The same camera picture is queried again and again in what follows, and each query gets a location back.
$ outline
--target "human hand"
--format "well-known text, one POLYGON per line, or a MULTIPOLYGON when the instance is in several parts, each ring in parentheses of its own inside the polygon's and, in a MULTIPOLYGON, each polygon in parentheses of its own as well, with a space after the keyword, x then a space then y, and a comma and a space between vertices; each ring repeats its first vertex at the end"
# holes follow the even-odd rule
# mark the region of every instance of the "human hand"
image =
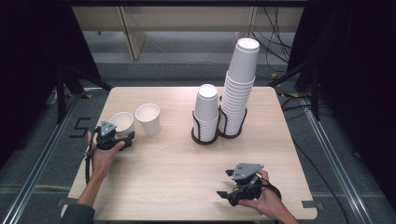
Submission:
MULTIPOLYGON (((264 170, 260 170, 257 173, 262 176, 262 184, 268 184, 268 173, 264 170)), ((280 201, 280 199, 271 189, 266 187, 262 187, 262 195, 258 200, 251 201, 244 199, 239 200, 238 203, 240 205, 256 209, 260 215, 266 215, 282 223, 297 223, 297 220, 291 214, 291 212, 289 212, 285 204, 280 201)))
MULTIPOLYGON (((88 132, 88 144, 91 142, 92 134, 88 132)), ((122 149, 125 142, 118 142, 110 150, 101 150, 96 147, 92 149, 92 175, 93 177, 105 178, 111 163, 113 162, 117 152, 122 149)))

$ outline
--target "wooden table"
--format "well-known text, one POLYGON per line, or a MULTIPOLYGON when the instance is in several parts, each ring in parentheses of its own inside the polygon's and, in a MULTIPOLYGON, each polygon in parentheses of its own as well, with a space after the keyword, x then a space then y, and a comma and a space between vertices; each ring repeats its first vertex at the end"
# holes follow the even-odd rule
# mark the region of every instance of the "wooden table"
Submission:
MULTIPOLYGON (((117 155, 96 199, 96 220, 263 220, 251 208, 232 207, 217 190, 235 183, 225 174, 238 162, 264 164, 283 202, 297 219, 313 219, 316 208, 303 208, 312 196, 276 93, 254 87, 243 131, 235 139, 208 146, 191 138, 198 87, 120 87, 108 96, 100 119, 121 111, 134 113, 142 104, 161 109, 161 130, 147 136, 137 122, 132 147, 117 155)), ((69 198, 85 187, 81 163, 69 198)))

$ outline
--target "stack of paper cups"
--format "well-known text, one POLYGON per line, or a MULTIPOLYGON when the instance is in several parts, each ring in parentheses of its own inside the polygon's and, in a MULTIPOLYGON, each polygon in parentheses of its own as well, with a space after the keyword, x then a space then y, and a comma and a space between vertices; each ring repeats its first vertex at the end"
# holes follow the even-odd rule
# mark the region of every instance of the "stack of paper cups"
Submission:
POLYGON ((198 90, 193 112, 193 133, 201 142, 210 142, 216 136, 219 122, 219 97, 215 86, 204 84, 198 90))
POLYGON ((259 49, 259 42, 250 38, 239 39, 235 46, 221 100, 224 114, 220 114, 219 130, 226 135, 236 135, 241 128, 254 84, 259 49))

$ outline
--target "white paper cup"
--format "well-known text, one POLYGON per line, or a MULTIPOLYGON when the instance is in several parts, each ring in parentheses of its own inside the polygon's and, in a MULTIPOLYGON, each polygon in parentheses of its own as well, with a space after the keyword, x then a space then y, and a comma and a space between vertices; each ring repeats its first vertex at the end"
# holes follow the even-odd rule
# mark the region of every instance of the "white paper cup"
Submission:
POLYGON ((116 136, 125 138, 134 132, 134 116, 129 112, 120 112, 111 117, 110 123, 116 125, 116 136))
POLYGON ((136 109, 134 116, 147 135, 154 135, 160 131, 160 108, 157 105, 141 105, 136 109))
POLYGON ((215 86, 200 87, 195 101, 194 115, 201 121, 212 121, 219 116, 219 97, 215 86))
POLYGON ((228 76, 236 82, 249 83, 256 75, 260 43, 251 38, 241 38, 236 43, 228 76))

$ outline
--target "sleeve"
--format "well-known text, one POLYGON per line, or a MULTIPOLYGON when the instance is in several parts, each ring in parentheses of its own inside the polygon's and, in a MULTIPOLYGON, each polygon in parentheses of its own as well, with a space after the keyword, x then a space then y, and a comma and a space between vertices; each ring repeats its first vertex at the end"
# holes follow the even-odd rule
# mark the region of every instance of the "sleeve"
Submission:
POLYGON ((95 210, 85 204, 70 204, 67 206, 61 224, 85 224, 92 223, 95 210))

